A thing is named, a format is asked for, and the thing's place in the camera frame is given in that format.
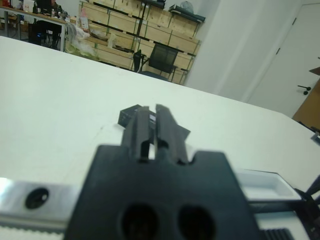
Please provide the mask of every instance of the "person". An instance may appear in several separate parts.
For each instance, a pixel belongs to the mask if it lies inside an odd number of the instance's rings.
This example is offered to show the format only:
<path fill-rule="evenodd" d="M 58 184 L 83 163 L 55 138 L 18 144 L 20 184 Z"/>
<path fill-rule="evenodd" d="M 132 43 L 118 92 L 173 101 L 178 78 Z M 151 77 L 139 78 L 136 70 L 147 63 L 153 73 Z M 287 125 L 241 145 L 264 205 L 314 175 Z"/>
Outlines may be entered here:
<path fill-rule="evenodd" d="M 65 19 L 68 16 L 68 13 L 62 9 L 61 5 L 56 3 L 56 0 L 51 0 L 51 7 L 54 10 L 54 17 Z M 50 47 L 52 49 L 57 49 L 61 26 L 42 20 L 37 21 L 37 25 L 39 25 L 42 33 L 46 33 L 47 30 L 52 31 L 52 44 Z"/>

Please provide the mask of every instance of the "plastic bag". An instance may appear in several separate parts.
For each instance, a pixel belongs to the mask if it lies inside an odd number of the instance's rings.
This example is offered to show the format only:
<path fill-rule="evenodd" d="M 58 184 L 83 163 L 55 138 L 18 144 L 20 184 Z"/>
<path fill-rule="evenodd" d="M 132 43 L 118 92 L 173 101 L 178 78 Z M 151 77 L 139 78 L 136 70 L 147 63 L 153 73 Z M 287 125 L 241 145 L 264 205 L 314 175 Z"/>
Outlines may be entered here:
<path fill-rule="evenodd" d="M 190 13 L 194 13 L 194 6 L 192 6 L 192 4 L 188 1 L 183 1 L 181 4 L 180 4 L 180 7 L 187 10 L 188 12 Z"/>
<path fill-rule="evenodd" d="M 83 58 L 98 61 L 98 53 L 95 48 L 91 47 L 84 40 L 90 37 L 90 34 L 84 32 L 80 27 L 72 23 L 67 23 L 68 42 L 66 44 L 66 52 Z"/>
<path fill-rule="evenodd" d="M 116 46 L 117 36 L 114 33 L 111 33 L 111 36 L 108 41 L 108 48 L 114 48 Z"/>

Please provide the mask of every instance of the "white table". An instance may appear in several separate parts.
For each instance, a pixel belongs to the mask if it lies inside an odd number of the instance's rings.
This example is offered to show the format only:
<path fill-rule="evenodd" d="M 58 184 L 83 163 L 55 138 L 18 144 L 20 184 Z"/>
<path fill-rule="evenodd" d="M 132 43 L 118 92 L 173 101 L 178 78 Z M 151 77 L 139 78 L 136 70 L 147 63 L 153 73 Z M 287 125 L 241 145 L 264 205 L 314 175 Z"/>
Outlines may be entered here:
<path fill-rule="evenodd" d="M 221 151 L 233 168 L 277 172 L 304 191 L 319 174 L 313 133 L 281 113 L 10 38 L 0 37 L 0 53 L 1 177 L 82 184 L 96 147 L 120 144 L 119 112 L 135 104 L 169 107 L 191 130 L 189 158 Z M 257 220 L 308 239 L 294 213 Z M 37 239 L 28 234 L 21 239 Z"/>
<path fill-rule="evenodd" d="M 32 12 L 26 12 L 23 10 L 18 10 L 6 6 L 0 6 L 0 10 L 4 11 L 4 28 L 5 34 L 9 37 L 9 28 L 8 28 L 8 13 L 17 14 L 17 26 L 18 26 L 18 37 L 21 40 L 21 28 L 20 28 L 20 15 L 23 16 L 30 16 L 38 21 L 46 21 L 52 24 L 56 24 L 61 26 L 61 44 L 60 44 L 60 51 L 63 52 L 65 49 L 65 37 L 66 37 L 66 24 L 67 22 L 61 19 L 57 19 L 54 17 L 46 16 L 43 14 L 35 14 Z"/>

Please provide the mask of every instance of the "white door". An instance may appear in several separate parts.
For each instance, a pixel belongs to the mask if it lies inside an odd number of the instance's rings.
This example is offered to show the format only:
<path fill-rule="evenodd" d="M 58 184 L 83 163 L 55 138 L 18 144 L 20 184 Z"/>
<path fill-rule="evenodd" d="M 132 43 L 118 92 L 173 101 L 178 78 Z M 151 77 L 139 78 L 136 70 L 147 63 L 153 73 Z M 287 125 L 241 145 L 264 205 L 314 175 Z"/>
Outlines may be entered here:
<path fill-rule="evenodd" d="M 319 77 L 309 70 L 320 67 L 320 4 L 303 5 L 279 53 L 274 57 L 248 103 L 292 118 Z"/>

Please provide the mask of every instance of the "computer monitor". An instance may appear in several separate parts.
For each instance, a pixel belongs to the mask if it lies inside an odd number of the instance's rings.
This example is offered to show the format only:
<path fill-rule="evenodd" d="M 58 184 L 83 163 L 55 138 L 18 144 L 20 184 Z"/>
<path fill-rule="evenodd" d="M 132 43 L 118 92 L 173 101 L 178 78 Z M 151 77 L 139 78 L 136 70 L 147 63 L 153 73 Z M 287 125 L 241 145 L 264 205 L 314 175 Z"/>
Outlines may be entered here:
<path fill-rule="evenodd" d="M 42 14 L 51 14 L 51 0 L 36 0 L 36 4 Z"/>

